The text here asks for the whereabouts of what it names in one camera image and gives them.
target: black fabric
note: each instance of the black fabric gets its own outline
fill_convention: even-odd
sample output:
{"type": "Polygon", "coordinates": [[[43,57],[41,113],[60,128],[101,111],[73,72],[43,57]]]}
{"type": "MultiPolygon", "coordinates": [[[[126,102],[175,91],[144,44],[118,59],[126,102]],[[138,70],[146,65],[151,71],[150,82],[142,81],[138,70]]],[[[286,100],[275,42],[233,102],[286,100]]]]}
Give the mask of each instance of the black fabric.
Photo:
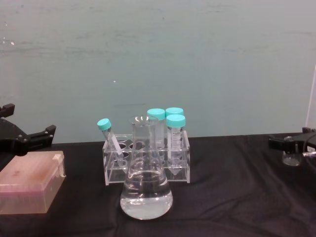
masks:
{"type": "Polygon", "coordinates": [[[138,221],[105,187],[102,143],[61,144],[67,178],[46,214],[0,215],[5,237],[313,237],[316,176],[281,163],[267,135],[192,138],[191,183],[170,182],[173,207],[138,221]]]}

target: glass flask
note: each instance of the glass flask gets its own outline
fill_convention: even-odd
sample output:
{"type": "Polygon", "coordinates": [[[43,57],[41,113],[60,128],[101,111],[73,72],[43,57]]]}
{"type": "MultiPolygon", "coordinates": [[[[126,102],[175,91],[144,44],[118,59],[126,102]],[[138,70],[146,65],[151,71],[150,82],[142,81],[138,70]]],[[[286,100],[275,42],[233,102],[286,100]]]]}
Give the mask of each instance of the glass flask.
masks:
{"type": "MultiPolygon", "coordinates": [[[[284,140],[285,141],[293,141],[293,138],[288,136],[288,137],[285,137],[284,140]]],[[[282,162],[286,165],[289,165],[289,166],[298,166],[302,161],[301,156],[302,156],[302,154],[299,153],[298,146],[296,144],[295,145],[295,154],[287,154],[287,153],[283,152],[282,162]]]]}
{"type": "Polygon", "coordinates": [[[120,205],[129,216],[149,220],[162,216],[172,206],[172,193],[156,148],[158,119],[132,117],[133,148],[120,205]]]}

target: test tube rack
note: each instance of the test tube rack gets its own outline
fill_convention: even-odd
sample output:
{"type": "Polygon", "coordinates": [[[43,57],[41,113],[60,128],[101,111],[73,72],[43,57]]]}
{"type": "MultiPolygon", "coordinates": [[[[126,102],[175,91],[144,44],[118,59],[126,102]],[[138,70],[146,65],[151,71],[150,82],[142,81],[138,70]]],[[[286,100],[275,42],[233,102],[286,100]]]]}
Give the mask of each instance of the test tube rack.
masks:
{"type": "MultiPolygon", "coordinates": [[[[116,160],[116,156],[113,151],[105,142],[102,148],[103,150],[103,166],[105,175],[105,184],[109,185],[112,183],[124,183],[126,172],[128,169],[128,164],[130,161],[132,146],[133,146],[133,136],[131,134],[116,135],[119,146],[122,149],[124,160],[119,162],[116,160]]],[[[182,162],[178,166],[171,167],[168,160],[168,148],[167,145],[163,149],[158,149],[159,155],[164,167],[168,181],[178,181],[178,182],[190,182],[190,144],[188,140],[187,132],[183,131],[183,148],[179,151],[183,153],[182,162]],[[180,169],[180,171],[174,175],[171,169],[180,169]]]]}

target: liquid surface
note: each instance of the liquid surface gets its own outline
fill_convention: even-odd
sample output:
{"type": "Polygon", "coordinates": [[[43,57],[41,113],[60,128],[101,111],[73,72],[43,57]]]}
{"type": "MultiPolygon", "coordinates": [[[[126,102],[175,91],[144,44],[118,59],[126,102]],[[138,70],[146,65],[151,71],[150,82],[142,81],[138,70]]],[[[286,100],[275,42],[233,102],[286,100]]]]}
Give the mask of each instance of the liquid surface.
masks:
{"type": "Polygon", "coordinates": [[[138,170],[127,174],[120,200],[127,215],[140,220],[154,219],[165,214],[172,202],[165,173],[138,170]]]}
{"type": "Polygon", "coordinates": [[[290,166],[298,166],[300,164],[300,160],[296,158],[291,158],[291,157],[285,157],[283,158],[283,163],[290,165],[290,166]]]}

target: pipette tip box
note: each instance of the pipette tip box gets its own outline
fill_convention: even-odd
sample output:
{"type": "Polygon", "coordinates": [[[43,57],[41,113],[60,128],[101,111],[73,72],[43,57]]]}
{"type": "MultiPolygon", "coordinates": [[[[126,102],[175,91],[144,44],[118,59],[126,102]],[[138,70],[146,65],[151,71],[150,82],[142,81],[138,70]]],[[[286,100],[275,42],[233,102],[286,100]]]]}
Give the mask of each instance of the pipette tip box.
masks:
{"type": "Polygon", "coordinates": [[[62,151],[15,156],[0,172],[0,214],[46,213],[65,179],[62,151]]]}

